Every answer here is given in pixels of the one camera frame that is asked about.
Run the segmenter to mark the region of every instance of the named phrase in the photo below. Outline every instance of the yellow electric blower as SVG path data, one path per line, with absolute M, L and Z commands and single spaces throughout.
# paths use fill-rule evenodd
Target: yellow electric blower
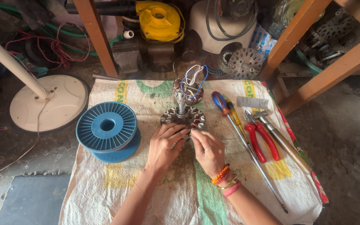
M 95 3 L 97 12 L 107 16 L 139 16 L 141 32 L 147 40 L 180 41 L 184 27 L 180 27 L 181 12 L 175 5 L 147 1 L 114 1 Z M 66 4 L 70 14 L 78 14 L 74 4 Z

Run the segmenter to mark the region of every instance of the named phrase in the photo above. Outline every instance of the wooden hammer handle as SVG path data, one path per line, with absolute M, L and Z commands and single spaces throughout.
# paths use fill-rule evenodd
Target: wooden hammer handle
M 308 164 L 301 157 L 300 153 L 287 141 L 287 139 L 280 133 L 280 131 L 274 129 L 271 130 L 270 133 L 304 173 L 310 174 L 310 172 L 312 172 L 312 168 L 308 166 Z

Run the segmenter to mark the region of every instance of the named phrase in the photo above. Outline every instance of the hammer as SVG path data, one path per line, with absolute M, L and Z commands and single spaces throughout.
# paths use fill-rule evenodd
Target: hammer
M 266 128 L 269 130 L 270 134 L 277 140 L 279 145 L 288 153 L 288 155 L 294 160 L 294 162 L 301 168 L 301 170 L 309 174 L 312 172 L 312 168 L 307 165 L 303 160 L 299 152 L 292 146 L 287 139 L 278 131 L 267 119 L 265 116 L 269 115 L 266 110 L 259 112 L 254 115 L 255 119 L 259 119 L 266 125 Z

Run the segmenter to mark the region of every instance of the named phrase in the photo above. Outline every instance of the cutting pliers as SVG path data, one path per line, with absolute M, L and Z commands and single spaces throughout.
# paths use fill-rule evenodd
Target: cutting pliers
M 258 131 L 258 133 L 263 137 L 263 139 L 266 141 L 266 143 L 269 145 L 270 151 L 272 152 L 273 158 L 275 161 L 280 160 L 280 155 L 277 150 L 276 145 L 274 144 L 274 141 L 269 136 L 269 134 L 266 132 L 265 128 L 263 127 L 263 123 L 257 122 L 255 120 L 255 117 L 252 115 L 252 113 L 249 110 L 246 110 L 244 112 L 245 118 L 248 120 L 247 125 L 245 125 L 245 129 L 248 130 L 248 133 L 250 135 L 251 144 L 254 148 L 254 151 L 257 155 L 257 157 L 260 159 L 262 163 L 266 162 L 266 158 L 263 155 L 256 139 L 255 130 Z

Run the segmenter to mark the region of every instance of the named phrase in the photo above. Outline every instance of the gray floor mat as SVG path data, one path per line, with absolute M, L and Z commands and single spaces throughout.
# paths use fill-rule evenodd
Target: gray floor mat
M 0 225 L 58 224 L 70 175 L 15 176 L 3 207 Z

